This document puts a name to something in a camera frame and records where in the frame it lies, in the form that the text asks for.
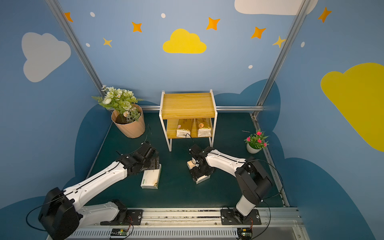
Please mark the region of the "white tissue pack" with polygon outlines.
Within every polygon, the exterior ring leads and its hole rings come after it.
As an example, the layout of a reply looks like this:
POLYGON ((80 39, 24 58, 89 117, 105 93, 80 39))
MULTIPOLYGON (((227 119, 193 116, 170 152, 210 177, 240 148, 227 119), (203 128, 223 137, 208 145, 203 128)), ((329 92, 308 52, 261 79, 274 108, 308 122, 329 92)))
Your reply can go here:
POLYGON ((191 177, 193 178, 193 180, 196 184, 202 183, 211 177, 211 176, 205 175, 201 171, 201 169, 199 169, 198 165, 194 164, 194 162, 192 160, 187 162, 187 166, 189 168, 189 172, 191 174, 191 177))
POLYGON ((162 165, 158 169, 145 170, 141 181, 142 189, 155 189, 159 188, 159 181, 161 175, 162 165))

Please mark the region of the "gold tissue pack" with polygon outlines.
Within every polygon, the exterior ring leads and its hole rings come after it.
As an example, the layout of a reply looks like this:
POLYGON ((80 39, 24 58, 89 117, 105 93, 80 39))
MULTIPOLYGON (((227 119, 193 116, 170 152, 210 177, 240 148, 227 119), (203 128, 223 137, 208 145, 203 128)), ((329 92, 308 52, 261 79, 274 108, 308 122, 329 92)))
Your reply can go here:
POLYGON ((176 130, 177 138, 191 138, 193 119, 179 119, 176 130))
POLYGON ((206 138, 212 136, 212 121, 211 118, 196 119, 198 138, 206 138))

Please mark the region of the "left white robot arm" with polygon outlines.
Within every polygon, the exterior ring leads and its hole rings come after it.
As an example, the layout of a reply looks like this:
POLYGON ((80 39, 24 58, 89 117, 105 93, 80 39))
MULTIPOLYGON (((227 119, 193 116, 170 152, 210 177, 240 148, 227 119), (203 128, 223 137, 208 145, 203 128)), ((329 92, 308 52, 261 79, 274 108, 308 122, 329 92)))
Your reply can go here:
POLYGON ((133 226, 134 217, 119 200, 93 206, 86 204, 129 176, 159 168, 159 152, 149 142, 143 142, 136 151, 120 155, 108 167, 88 179, 64 190, 50 190, 39 207, 38 220, 42 231, 47 232, 53 240, 65 240, 77 229, 93 224, 133 226))

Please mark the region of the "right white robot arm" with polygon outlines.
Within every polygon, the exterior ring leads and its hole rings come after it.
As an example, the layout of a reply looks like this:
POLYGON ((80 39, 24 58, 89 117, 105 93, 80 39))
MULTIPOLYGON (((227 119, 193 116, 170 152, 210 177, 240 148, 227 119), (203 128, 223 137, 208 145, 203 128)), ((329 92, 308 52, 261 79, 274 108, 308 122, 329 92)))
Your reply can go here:
POLYGON ((236 178, 242 193, 242 197, 234 208, 234 215, 239 221, 248 217, 273 187, 273 179, 262 166, 261 161, 253 157, 236 158, 212 147, 203 150, 198 145, 193 145, 189 153, 192 159, 187 162, 187 166, 196 184, 208 180, 215 169, 236 178))

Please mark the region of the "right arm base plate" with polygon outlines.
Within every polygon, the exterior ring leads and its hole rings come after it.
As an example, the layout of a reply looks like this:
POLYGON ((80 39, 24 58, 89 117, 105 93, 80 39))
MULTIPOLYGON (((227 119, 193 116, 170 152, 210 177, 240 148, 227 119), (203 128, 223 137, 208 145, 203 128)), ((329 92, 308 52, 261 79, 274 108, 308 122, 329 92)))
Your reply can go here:
POLYGON ((222 225, 261 225, 259 211, 253 209, 246 217, 240 213, 235 213, 234 209, 223 208, 220 210, 222 225))

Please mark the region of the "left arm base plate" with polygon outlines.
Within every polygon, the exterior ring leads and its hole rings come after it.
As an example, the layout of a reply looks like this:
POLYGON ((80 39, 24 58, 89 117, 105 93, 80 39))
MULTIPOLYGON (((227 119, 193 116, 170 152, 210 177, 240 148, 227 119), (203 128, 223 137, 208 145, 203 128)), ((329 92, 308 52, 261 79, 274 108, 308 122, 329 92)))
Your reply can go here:
POLYGON ((142 221, 143 210, 140 209, 125 209, 119 210, 117 216, 110 221, 100 222, 101 226, 139 226, 142 221))

